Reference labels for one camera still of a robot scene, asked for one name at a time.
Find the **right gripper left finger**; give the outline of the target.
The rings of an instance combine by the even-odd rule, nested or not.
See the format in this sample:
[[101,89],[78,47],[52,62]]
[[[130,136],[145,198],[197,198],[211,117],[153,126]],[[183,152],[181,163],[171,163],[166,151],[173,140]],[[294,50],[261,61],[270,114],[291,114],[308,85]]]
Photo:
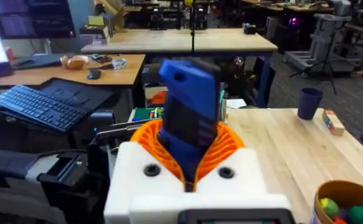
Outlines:
[[103,210],[105,223],[177,223],[171,203],[184,193],[185,178],[176,160],[159,143],[160,119],[138,128],[120,145]]

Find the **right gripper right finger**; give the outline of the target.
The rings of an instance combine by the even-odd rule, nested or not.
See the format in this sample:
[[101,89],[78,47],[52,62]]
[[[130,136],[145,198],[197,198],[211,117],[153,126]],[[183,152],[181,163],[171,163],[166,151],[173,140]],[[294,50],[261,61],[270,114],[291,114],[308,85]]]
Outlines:
[[265,194],[266,183],[254,149],[223,122],[196,170],[198,194]]

